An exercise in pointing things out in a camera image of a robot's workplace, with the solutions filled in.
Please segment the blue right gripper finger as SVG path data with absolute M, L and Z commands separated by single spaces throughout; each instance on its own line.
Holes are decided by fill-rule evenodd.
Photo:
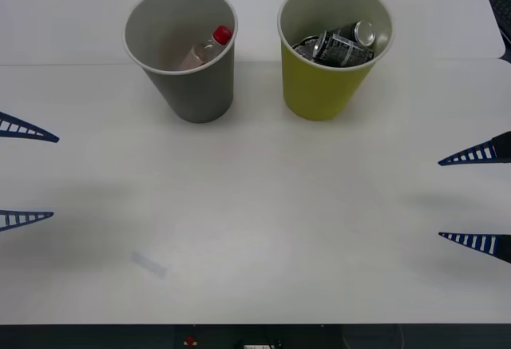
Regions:
M 509 164 L 510 136 L 508 131 L 493 137 L 484 143 L 464 149 L 438 162 L 440 166 L 475 165 L 475 164 Z
M 460 234 L 439 232 L 439 236 L 455 244 L 511 263 L 511 235 L 509 234 Z

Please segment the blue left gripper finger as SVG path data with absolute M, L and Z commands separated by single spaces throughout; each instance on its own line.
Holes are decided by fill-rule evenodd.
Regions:
M 47 220 L 54 215 L 53 212 L 28 212 L 28 211 L 12 211 L 1 210 L 1 227 L 0 231 L 8 231 L 21 226 L 35 224 L 42 220 Z
M 1 137 L 58 143 L 60 138 L 36 125 L 7 113 L 1 113 Z

